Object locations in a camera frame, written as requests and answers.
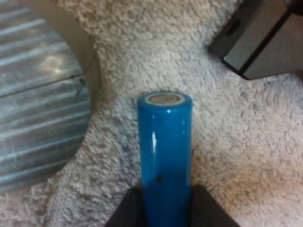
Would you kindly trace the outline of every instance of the metal plate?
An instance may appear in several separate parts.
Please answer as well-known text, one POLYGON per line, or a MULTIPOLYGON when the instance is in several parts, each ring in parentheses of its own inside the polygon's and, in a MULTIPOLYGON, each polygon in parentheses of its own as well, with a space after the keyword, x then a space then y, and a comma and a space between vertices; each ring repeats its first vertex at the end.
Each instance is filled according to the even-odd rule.
POLYGON ((0 192, 48 178, 80 147, 91 115, 82 68, 43 17, 0 0, 0 192))

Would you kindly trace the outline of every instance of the fabric surface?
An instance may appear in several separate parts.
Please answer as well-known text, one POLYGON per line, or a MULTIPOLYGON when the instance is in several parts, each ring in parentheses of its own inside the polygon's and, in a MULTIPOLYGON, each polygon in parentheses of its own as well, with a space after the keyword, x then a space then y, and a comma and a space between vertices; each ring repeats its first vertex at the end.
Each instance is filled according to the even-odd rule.
POLYGON ((243 227, 303 223, 303 84, 245 81, 207 47, 239 0, 64 0, 95 40, 98 105, 83 146, 47 182, 0 196, 0 227, 99 227, 140 180, 136 99, 194 100, 193 183, 243 227))

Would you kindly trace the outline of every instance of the round metal object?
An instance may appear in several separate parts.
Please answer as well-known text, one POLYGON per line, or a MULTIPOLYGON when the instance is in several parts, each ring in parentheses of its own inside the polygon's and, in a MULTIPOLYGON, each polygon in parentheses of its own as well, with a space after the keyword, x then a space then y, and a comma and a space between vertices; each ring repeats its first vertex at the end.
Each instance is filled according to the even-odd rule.
POLYGON ((75 155, 92 78, 95 51, 70 15, 47 1, 0 0, 0 192, 41 182, 75 155))

